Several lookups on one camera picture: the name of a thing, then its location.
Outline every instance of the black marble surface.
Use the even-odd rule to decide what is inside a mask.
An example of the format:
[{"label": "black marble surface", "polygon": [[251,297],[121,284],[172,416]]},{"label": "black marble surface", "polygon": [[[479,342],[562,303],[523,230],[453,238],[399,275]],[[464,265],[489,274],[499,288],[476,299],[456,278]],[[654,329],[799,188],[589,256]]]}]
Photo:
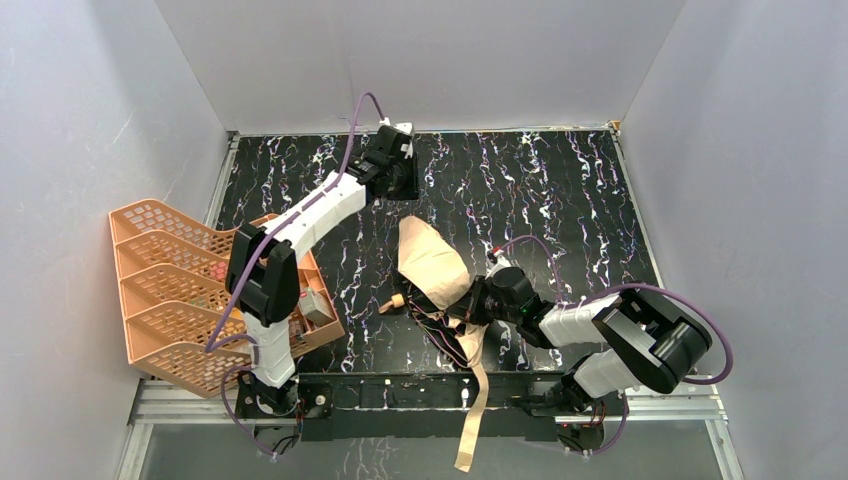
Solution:
[{"label": "black marble surface", "polygon": [[[218,228],[297,203],[338,166],[346,140],[346,135],[242,138]],[[372,205],[313,249],[347,333],[299,359],[299,371],[454,370],[405,313],[377,313],[394,291],[397,225],[406,215],[439,230],[472,275],[485,273],[485,252],[492,246],[518,235],[538,236],[556,257],[567,301],[629,281],[656,283],[610,132],[421,134],[415,149],[419,200]],[[527,243],[512,258],[543,298],[554,300],[544,252]],[[487,331],[483,362],[489,371],[564,370],[597,349],[537,349],[496,323]]]}]

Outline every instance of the white enclosure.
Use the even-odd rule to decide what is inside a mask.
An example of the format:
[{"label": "white enclosure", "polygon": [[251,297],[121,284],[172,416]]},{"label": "white enclosure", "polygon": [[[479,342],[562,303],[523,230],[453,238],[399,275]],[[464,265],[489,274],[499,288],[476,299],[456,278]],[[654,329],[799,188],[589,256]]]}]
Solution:
[{"label": "white enclosure", "polygon": [[846,109],[848,4],[688,2],[622,127],[664,280],[736,347],[748,478],[845,478]]},{"label": "white enclosure", "polygon": [[107,212],[202,215],[226,132],[144,1],[0,2],[3,478],[114,478],[127,366]]},{"label": "white enclosure", "polygon": [[241,133],[347,131],[364,90],[418,129],[617,120],[684,3],[157,2]]},{"label": "white enclosure", "polygon": [[0,0],[5,477],[114,477],[139,375],[107,212],[202,217],[227,131],[344,131],[364,90],[419,129],[624,118],[665,284],[736,347],[746,475],[845,476],[848,3]]}]

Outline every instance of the mesh basket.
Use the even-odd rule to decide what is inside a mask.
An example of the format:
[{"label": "mesh basket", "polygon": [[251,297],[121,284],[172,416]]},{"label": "mesh basket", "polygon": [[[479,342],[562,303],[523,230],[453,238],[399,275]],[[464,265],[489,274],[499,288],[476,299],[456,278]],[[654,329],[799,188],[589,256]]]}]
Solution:
[{"label": "mesh basket", "polygon": [[170,264],[130,275],[121,280],[120,287],[124,318],[171,300],[213,312],[223,311],[230,301],[222,283]]},{"label": "mesh basket", "polygon": [[[266,215],[251,223],[260,225],[274,217],[276,215]],[[229,258],[233,235],[236,232],[235,229],[209,228],[179,210],[153,199],[141,200],[113,210],[109,213],[109,221],[112,224],[112,242],[115,244],[140,233],[159,230],[224,258]]]},{"label": "mesh basket", "polygon": [[[145,372],[209,398],[221,392],[221,377],[234,365],[249,365],[250,354],[219,348],[205,353],[203,345],[179,342],[156,350],[133,363]],[[235,387],[232,376],[226,389]]]},{"label": "mesh basket", "polygon": [[[230,301],[223,282],[235,230],[213,230],[157,200],[136,202],[109,218],[130,364],[202,397],[219,393],[229,368],[250,364],[244,340],[204,352]],[[311,252],[298,265],[298,278],[301,289],[331,300]],[[335,310],[333,315],[333,322],[316,328],[295,309],[289,319],[293,357],[344,335]],[[219,338],[244,332],[235,310]],[[226,386],[235,383],[233,377]]]},{"label": "mesh basket", "polygon": [[227,276],[227,258],[161,230],[151,230],[115,245],[115,261],[121,278],[159,264],[171,264],[221,283]]}]

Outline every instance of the white robotic arm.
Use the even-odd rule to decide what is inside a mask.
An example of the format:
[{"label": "white robotic arm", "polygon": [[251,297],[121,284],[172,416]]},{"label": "white robotic arm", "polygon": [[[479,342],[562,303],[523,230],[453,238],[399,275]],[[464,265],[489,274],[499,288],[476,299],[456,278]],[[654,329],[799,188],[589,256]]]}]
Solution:
[{"label": "white robotic arm", "polygon": [[544,397],[529,399],[528,409],[579,412],[610,392],[640,385],[670,393],[712,345],[709,332],[654,287],[622,288],[585,303],[554,305],[539,297],[502,250],[490,252],[489,260],[486,276],[478,276],[449,313],[477,324],[512,323],[536,347],[611,347],[578,361]]},{"label": "white robotic arm", "polygon": [[[234,296],[240,293],[247,333],[256,341],[252,373],[257,387],[266,389],[263,397],[293,390],[286,387],[295,373],[288,319],[300,296],[298,262],[327,232],[374,199],[418,198],[412,136],[411,124],[392,127],[386,121],[347,169],[331,173],[280,217],[237,231],[226,285]],[[265,245],[260,254],[265,264],[249,272],[241,292],[233,292],[260,244]],[[668,393],[712,345],[707,330],[661,294],[627,289],[578,306],[554,305],[536,294],[504,252],[490,252],[489,259],[487,275],[478,276],[448,313],[476,324],[513,323],[537,347],[603,342],[611,347],[581,359],[560,385],[531,403],[583,411],[607,393],[638,385]],[[290,403],[290,398],[282,401]]]},{"label": "white robotic arm", "polygon": [[[332,172],[297,205],[260,227],[245,225],[233,240],[227,289],[233,290],[251,256],[263,241],[256,265],[239,292],[247,334],[255,340],[252,373],[268,390],[279,389],[294,375],[289,317],[300,297],[297,264],[330,230],[374,199],[418,198],[417,156],[411,123],[394,127],[381,122],[371,144],[342,172]],[[265,237],[272,234],[268,241]]]}]

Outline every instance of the purple cable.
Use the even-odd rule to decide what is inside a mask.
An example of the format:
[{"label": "purple cable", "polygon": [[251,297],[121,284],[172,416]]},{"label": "purple cable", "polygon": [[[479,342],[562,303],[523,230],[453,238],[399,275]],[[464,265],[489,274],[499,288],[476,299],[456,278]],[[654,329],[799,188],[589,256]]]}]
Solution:
[{"label": "purple cable", "polygon": [[660,295],[663,295],[664,297],[670,298],[672,300],[675,300],[675,301],[682,303],[683,305],[687,306],[689,309],[691,309],[693,312],[695,312],[696,315],[698,315],[705,322],[707,322],[707,325],[709,325],[710,328],[713,329],[713,331],[715,332],[719,341],[721,342],[721,346],[722,346],[722,348],[724,348],[724,369],[722,369],[721,373],[719,373],[718,375],[716,375],[713,378],[705,378],[705,379],[684,378],[683,381],[685,383],[690,383],[690,384],[693,384],[693,385],[712,385],[712,384],[715,384],[715,383],[718,383],[718,382],[724,380],[725,378],[727,378],[728,375],[730,375],[730,371],[733,369],[733,350],[730,348],[730,341],[727,339],[727,337],[724,335],[724,332],[721,331],[721,329],[718,327],[718,325],[716,325],[716,323],[713,321],[713,319],[710,318],[709,315],[707,315],[707,312],[701,310],[696,305],[693,305],[692,302],[690,302],[689,300],[687,300],[686,298],[684,298],[683,296],[681,296],[679,294],[676,294],[674,292],[670,292],[670,291],[668,291],[664,288],[655,287],[653,285],[647,285],[647,284],[644,284],[644,283],[625,283],[624,285],[617,285],[615,287],[610,287],[610,288],[608,288],[608,289],[606,289],[602,292],[598,292],[598,293],[586,298],[585,300],[583,300],[581,302],[566,305],[565,308],[566,309],[575,308],[582,303],[594,302],[595,300],[606,297],[608,295],[612,295],[613,293],[618,293],[618,292],[621,292],[623,290],[630,290],[630,289],[636,289],[636,288],[642,289],[642,290],[648,290],[650,292],[659,293]]},{"label": "purple cable", "polygon": [[253,436],[253,433],[251,433],[250,430],[248,430],[247,427],[245,427],[244,424],[239,421],[238,417],[236,417],[235,412],[233,412],[233,407],[231,407],[230,402],[227,401],[227,379],[230,378],[230,375],[232,375],[234,372],[249,371],[250,367],[248,367],[247,365],[235,365],[233,367],[230,367],[229,370],[227,370],[224,376],[221,377],[221,400],[224,402],[224,409],[227,410],[227,415],[229,415],[233,423],[235,423],[236,426],[239,427],[239,430],[241,430],[242,433],[244,433],[247,438],[249,438],[253,442],[253,444],[256,445],[260,452],[272,458],[275,458],[277,456],[277,452],[263,445],[262,442],[259,441],[259,439]]},{"label": "purple cable", "polygon": [[[365,100],[365,97],[371,97],[371,100],[374,101],[374,107],[377,109],[377,114],[380,115],[380,120],[385,118],[383,116],[383,110],[380,108],[380,104],[377,103],[377,98],[374,96],[373,93],[364,92],[362,95],[359,96],[359,100],[356,102],[356,109],[353,111],[353,119],[350,122],[350,134],[347,137],[347,146],[345,147],[344,156],[342,157],[342,163],[339,167],[339,174],[336,176],[335,180],[333,180],[330,185],[327,186],[326,189],[324,189],[323,192],[320,192],[318,195],[309,200],[303,206],[304,210],[311,207],[313,204],[315,204],[315,202],[318,201],[318,199],[323,197],[324,194],[335,188],[336,185],[338,185],[341,181],[342,175],[347,170],[347,164],[350,160],[350,154],[353,151],[353,137],[356,133],[356,122],[359,119],[359,110],[362,108],[362,102]],[[244,286],[247,284],[247,280],[250,278],[250,272],[253,271],[253,267],[256,266],[256,263],[259,261],[259,257],[262,255],[262,252],[265,250],[265,247],[267,247],[268,244],[271,243],[271,240],[274,238],[274,235],[276,235],[282,229],[291,225],[292,222],[297,220],[297,218],[300,217],[300,213],[301,212],[292,213],[291,216],[289,216],[282,223],[274,227],[270,232],[266,232],[265,238],[263,238],[262,241],[259,242],[259,245],[257,245],[256,250],[253,251],[253,255],[251,255],[250,259],[247,261],[247,265],[244,266],[244,271],[239,277],[239,280],[236,283],[236,287],[233,289],[230,301],[227,302],[227,308],[224,309],[224,312],[221,314],[221,319],[218,320],[218,324],[215,325],[215,330],[212,332],[212,335],[209,336],[209,341],[206,342],[206,348],[204,349],[206,353],[211,353],[213,350],[220,348],[225,343],[228,343],[233,340],[233,337],[227,337],[217,342],[215,341],[215,339],[218,338],[218,335],[221,334],[221,330],[224,329],[224,325],[227,323],[227,319],[230,317],[230,314],[233,313],[233,309],[236,306],[236,302],[238,301],[242,290],[244,290]]]},{"label": "purple cable", "polygon": [[[556,280],[556,284],[557,284],[557,302],[561,304],[562,303],[562,286],[560,285],[561,280],[560,280],[560,277],[559,277],[559,272],[557,271],[557,268],[554,264],[554,257],[553,257],[553,255],[551,255],[550,250],[548,250],[548,247],[545,245],[544,242],[542,242],[538,237],[536,237],[534,235],[521,235],[520,237],[513,238],[512,240],[506,242],[506,244],[504,244],[504,246],[501,247],[501,248],[506,250],[512,244],[519,242],[519,241],[526,241],[526,240],[533,240],[536,243],[538,243],[542,247],[542,249],[545,251],[545,255],[548,256],[548,261],[550,262],[551,268],[554,271],[554,279]],[[728,375],[730,375],[730,371],[733,369],[733,350],[730,348],[730,341],[724,335],[724,332],[722,332],[721,329],[718,327],[718,325],[716,325],[716,323],[713,321],[713,319],[710,318],[709,315],[707,315],[707,312],[701,310],[696,305],[692,304],[692,302],[687,300],[685,297],[678,295],[674,292],[671,292],[671,291],[666,290],[664,288],[655,287],[653,285],[648,285],[648,284],[645,284],[645,283],[625,283],[624,285],[618,285],[618,286],[615,286],[615,287],[607,288],[606,290],[603,290],[601,292],[593,294],[593,295],[587,297],[586,299],[581,300],[580,302],[565,305],[563,308],[564,309],[576,308],[576,307],[582,305],[583,303],[594,302],[595,300],[598,300],[598,299],[604,298],[606,296],[612,295],[613,293],[618,293],[618,292],[621,292],[623,290],[630,290],[630,289],[636,289],[636,288],[640,288],[640,289],[648,290],[648,291],[651,291],[651,292],[659,293],[660,295],[663,295],[664,297],[670,298],[672,300],[675,300],[675,301],[682,303],[683,305],[689,307],[689,309],[691,309],[693,312],[695,312],[696,315],[701,317],[707,323],[707,325],[709,325],[710,328],[713,329],[713,331],[715,332],[719,341],[721,342],[721,346],[724,349],[724,369],[722,369],[721,373],[719,373],[718,375],[716,375],[713,378],[706,378],[706,379],[684,378],[683,382],[689,383],[689,384],[692,384],[692,385],[713,385],[715,383],[718,383],[718,382],[724,380],[725,378],[727,378]]]}]

